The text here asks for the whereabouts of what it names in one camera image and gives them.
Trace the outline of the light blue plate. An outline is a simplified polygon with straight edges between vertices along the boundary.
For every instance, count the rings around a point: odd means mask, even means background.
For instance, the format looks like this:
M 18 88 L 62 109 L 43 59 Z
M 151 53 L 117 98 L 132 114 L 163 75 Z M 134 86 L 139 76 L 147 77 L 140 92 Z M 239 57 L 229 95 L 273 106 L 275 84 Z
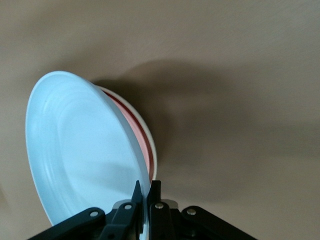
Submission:
M 125 99 L 73 73 L 50 72 L 30 94 L 25 140 L 51 227 L 88 208 L 109 213 L 132 198 L 139 181 L 139 240 L 149 240 L 146 200 L 157 154 L 146 123 Z

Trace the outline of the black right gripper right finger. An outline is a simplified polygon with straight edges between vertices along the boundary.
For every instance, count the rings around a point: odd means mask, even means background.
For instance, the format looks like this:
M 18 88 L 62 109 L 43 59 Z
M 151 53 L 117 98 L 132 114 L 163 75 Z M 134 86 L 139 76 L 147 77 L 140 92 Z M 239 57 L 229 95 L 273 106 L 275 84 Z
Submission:
M 161 199 L 159 180 L 151 182 L 147 203 L 149 240 L 257 240 L 199 206 L 170 206 Z

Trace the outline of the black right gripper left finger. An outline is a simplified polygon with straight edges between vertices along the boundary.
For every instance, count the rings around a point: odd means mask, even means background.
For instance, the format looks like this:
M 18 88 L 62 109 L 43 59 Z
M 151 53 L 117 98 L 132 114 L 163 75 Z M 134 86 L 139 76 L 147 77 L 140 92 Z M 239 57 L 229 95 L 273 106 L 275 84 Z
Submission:
M 91 207 L 29 240 L 139 240 L 144 225 L 143 195 L 136 181 L 130 200 L 105 213 Z

